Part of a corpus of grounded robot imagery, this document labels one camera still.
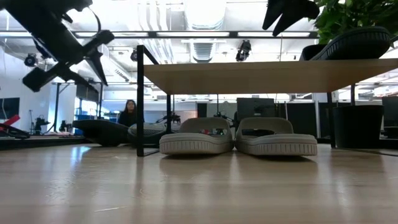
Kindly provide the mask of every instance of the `spotlight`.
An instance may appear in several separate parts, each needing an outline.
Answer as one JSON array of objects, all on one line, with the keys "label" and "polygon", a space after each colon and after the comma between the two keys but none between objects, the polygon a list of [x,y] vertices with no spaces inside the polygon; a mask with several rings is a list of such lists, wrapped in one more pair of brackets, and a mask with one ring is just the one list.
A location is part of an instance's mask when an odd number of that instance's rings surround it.
[{"label": "spotlight", "polygon": [[131,54],[131,56],[130,56],[130,59],[131,59],[133,62],[136,62],[136,61],[137,61],[137,50],[136,50],[136,49],[134,49],[134,50],[132,51],[132,54]]},{"label": "spotlight", "polygon": [[27,54],[27,57],[25,58],[25,65],[28,67],[36,67],[38,64],[38,60],[36,58],[36,54]]},{"label": "spotlight", "polygon": [[243,40],[241,46],[238,49],[238,53],[236,54],[236,61],[244,62],[249,57],[250,51],[251,51],[250,40]]}]

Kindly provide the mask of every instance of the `dark hair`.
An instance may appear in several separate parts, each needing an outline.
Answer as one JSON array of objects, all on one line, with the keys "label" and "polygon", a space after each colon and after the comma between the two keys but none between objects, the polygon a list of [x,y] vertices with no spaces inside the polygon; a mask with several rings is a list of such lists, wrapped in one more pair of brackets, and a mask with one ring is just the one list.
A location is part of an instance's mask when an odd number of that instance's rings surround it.
[{"label": "dark hair", "polygon": [[130,102],[132,102],[132,103],[134,104],[134,111],[133,111],[133,113],[136,112],[136,108],[137,108],[136,102],[135,102],[134,100],[127,100],[126,106],[124,107],[123,113],[128,113],[128,112],[129,112],[129,110],[127,109],[127,105],[128,105]]}]

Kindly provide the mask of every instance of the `light fixture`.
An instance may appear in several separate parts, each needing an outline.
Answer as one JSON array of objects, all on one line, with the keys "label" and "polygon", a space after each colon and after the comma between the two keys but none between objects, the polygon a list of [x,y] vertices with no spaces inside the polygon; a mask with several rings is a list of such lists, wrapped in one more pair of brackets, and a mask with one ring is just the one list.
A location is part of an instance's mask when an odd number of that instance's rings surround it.
[{"label": "light fixture", "polygon": [[225,44],[226,40],[189,39],[181,40],[183,44]]},{"label": "light fixture", "polygon": [[3,32],[0,32],[0,38],[24,38],[24,37],[31,38],[32,35],[25,31],[15,31],[15,32],[3,31]]},{"label": "light fixture", "polygon": [[185,32],[158,32],[158,37],[228,37],[229,32],[212,31],[185,31]]},{"label": "light fixture", "polygon": [[[283,32],[278,37],[308,37],[309,32]],[[238,32],[238,37],[273,37],[272,32]]]},{"label": "light fixture", "polygon": [[[75,32],[78,38],[92,37],[96,32]],[[113,32],[115,38],[148,37],[148,32]]]}]

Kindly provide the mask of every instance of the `red object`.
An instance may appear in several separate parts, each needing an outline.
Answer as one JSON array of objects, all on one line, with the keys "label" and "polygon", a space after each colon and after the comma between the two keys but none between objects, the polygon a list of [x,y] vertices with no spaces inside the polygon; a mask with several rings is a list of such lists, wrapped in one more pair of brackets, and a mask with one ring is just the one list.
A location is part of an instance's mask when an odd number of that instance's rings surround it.
[{"label": "red object", "polygon": [[19,115],[14,115],[13,117],[11,117],[10,119],[8,119],[6,122],[4,122],[3,124],[11,126],[12,124],[14,124],[15,122],[17,122],[21,117],[19,117]]}]

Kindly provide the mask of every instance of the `computer monitor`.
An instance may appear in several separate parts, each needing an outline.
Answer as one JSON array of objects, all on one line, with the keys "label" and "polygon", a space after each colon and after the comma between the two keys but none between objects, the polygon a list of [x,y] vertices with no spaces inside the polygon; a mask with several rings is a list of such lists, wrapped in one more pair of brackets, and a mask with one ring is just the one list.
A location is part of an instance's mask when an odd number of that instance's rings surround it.
[{"label": "computer monitor", "polygon": [[238,98],[238,120],[244,118],[275,117],[275,99],[272,98]]},{"label": "computer monitor", "polygon": [[82,84],[77,84],[76,97],[97,103],[100,98],[100,94],[95,92],[94,90],[87,88],[87,86],[84,86]]}]

